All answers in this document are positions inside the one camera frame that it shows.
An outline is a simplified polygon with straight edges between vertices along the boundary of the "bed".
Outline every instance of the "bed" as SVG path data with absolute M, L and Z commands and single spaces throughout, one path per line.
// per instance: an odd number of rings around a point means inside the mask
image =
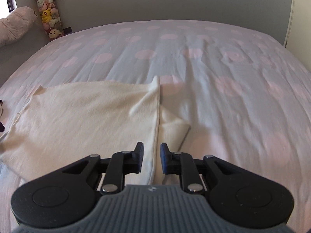
M 0 88 L 1 121 L 12 119 L 38 86 L 160 77 L 161 104 L 191 124 L 181 151 L 213 154 L 287 187 L 288 226 L 311 223 L 311 75 L 274 38 L 195 20 L 117 23 L 56 39 Z M 10 196 L 24 183 L 0 164 L 0 232 L 16 227 Z

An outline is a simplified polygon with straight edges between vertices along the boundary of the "gray bed sheet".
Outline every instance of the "gray bed sheet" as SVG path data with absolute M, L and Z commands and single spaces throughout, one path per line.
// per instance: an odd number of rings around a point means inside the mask
M 181 150 L 194 158 L 213 154 L 283 184 L 295 200 L 288 225 L 306 232 L 311 76 L 266 34 L 194 20 L 118 23 L 73 33 L 40 49 L 0 88 L 1 121 L 8 129 L 37 85 L 150 83 L 156 75 L 162 104 L 191 124 Z M 23 180 L 3 163 L 0 169 L 0 232 L 7 233 L 16 226 L 10 196 Z

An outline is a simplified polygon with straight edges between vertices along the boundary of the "cream cloth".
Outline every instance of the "cream cloth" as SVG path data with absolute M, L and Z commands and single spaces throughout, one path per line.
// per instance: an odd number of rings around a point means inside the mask
M 33 180 L 90 154 L 107 158 L 132 151 L 142 141 L 142 172 L 128 175 L 126 183 L 151 183 L 160 143 L 178 150 L 189 129 L 160 107 L 159 87 L 157 77 L 146 85 L 103 81 L 40 86 L 1 138 L 0 159 Z M 160 160 L 157 168 L 155 181 L 161 183 Z

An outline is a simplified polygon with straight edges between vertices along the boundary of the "blue gripper pad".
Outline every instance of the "blue gripper pad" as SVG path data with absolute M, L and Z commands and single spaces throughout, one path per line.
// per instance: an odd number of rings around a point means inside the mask
M 202 195 L 178 185 L 127 185 L 104 195 L 92 212 L 74 224 L 55 229 L 20 225 L 13 233 L 293 233 L 285 224 L 247 229 L 219 217 Z

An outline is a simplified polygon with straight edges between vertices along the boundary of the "gray wall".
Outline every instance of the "gray wall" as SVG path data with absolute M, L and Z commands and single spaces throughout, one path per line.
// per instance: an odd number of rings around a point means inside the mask
M 16 4 L 37 11 L 35 0 L 16 0 Z M 291 0 L 57 0 L 57 4 L 63 26 L 74 32 L 124 21 L 196 19 L 258 30 L 283 44 Z M 36 26 L 20 42 L 0 49 L 0 85 L 46 42 Z

